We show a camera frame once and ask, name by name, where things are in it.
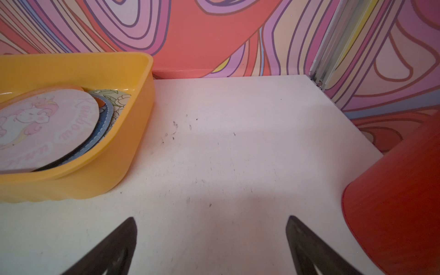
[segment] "coaster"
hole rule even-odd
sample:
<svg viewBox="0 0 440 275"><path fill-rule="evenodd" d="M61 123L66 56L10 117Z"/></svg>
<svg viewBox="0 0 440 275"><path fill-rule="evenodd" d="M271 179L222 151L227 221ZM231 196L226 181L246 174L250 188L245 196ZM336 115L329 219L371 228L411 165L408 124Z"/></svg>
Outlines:
<svg viewBox="0 0 440 275"><path fill-rule="evenodd" d="M110 125L111 118L113 116L113 105L111 102L103 96L100 95L92 95L99 107L99 119L98 123L96 123L95 129L93 130L90 137L86 139L80 146L78 146L75 150L62 157L59 160L56 160L53 163L50 163L44 167L37 169L36 171L43 171L46 169L54 168L59 165L66 164L76 158L87 153L90 149L92 149L98 141L102 138L107 128Z"/></svg>
<svg viewBox="0 0 440 275"><path fill-rule="evenodd" d="M70 153L92 133L98 103L77 89L45 92L0 110L0 173L30 172Z"/></svg>
<svg viewBox="0 0 440 275"><path fill-rule="evenodd" d="M117 90L93 90L93 91L88 91L88 93L91 95L102 95L106 99L110 100L113 105L113 116L109 128L104 133L104 136L101 138L103 139L107 135L107 133L112 129L116 120L121 115L122 110L124 109L125 105L127 105L127 103L129 102L131 95Z"/></svg>

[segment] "white shelf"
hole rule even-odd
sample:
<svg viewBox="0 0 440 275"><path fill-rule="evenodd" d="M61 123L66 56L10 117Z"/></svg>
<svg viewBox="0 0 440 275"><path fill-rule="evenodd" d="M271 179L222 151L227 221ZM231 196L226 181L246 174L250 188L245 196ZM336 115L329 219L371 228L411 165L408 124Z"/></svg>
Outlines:
<svg viewBox="0 0 440 275"><path fill-rule="evenodd" d="M381 274L347 228L341 194L382 154L306 76L155 86L138 154L113 190L0 204L0 274L60 274L129 216L132 275L295 274L289 215Z"/></svg>

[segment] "yellow plastic tray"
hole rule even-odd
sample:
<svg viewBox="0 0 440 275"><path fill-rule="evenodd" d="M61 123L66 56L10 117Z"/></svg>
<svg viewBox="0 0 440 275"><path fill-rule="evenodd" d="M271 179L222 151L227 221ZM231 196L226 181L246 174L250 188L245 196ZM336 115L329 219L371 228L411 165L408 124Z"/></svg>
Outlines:
<svg viewBox="0 0 440 275"><path fill-rule="evenodd" d="M81 157L40 172L0 175L0 201L84 199L118 184L130 167L154 101L153 58L136 52L0 56L0 103L55 84L131 95L107 136Z"/></svg>

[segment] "swirly patterned wall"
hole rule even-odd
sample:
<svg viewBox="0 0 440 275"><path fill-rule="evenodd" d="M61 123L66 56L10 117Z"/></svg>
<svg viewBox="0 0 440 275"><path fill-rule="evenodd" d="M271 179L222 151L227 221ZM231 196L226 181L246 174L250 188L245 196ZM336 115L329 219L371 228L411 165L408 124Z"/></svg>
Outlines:
<svg viewBox="0 0 440 275"><path fill-rule="evenodd" d="M339 0L2 0L0 54L143 51L157 78L308 74ZM326 94L387 152L440 107L438 0L379 0Z"/></svg>

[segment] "pink unicorn coaster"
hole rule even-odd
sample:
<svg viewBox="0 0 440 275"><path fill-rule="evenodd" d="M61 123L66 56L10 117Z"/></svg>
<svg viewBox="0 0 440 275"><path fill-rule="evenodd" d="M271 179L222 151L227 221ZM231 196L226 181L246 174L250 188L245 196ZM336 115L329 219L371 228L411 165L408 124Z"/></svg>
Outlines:
<svg viewBox="0 0 440 275"><path fill-rule="evenodd" d="M86 92L61 89L0 110L0 173L31 172L83 143L99 117Z"/></svg>

